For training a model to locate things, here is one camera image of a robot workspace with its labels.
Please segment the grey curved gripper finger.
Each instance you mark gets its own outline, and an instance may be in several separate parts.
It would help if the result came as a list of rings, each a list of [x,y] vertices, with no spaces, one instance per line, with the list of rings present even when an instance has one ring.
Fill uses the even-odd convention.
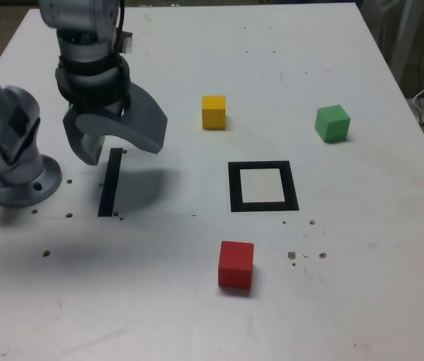
[[[75,155],[87,165],[97,165],[104,144],[104,136],[86,134],[76,126],[80,113],[71,106],[63,118],[65,133]]]
[[[129,84],[127,106],[120,116],[99,109],[75,120],[76,127],[86,135],[118,137],[154,154],[163,147],[167,123],[168,118],[155,99],[134,83]]]

